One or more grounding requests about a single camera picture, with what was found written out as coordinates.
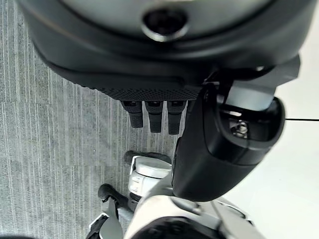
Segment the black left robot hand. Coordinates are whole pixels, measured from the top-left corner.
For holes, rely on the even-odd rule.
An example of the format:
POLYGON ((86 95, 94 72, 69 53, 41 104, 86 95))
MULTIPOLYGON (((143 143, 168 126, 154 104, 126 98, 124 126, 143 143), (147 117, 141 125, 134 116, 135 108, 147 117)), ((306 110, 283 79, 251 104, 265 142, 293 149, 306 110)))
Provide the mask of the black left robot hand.
POLYGON ((298 77, 315 0, 19 0, 36 51, 64 79, 122 103, 131 125, 179 130, 171 185, 216 199, 271 150, 276 88, 298 77))

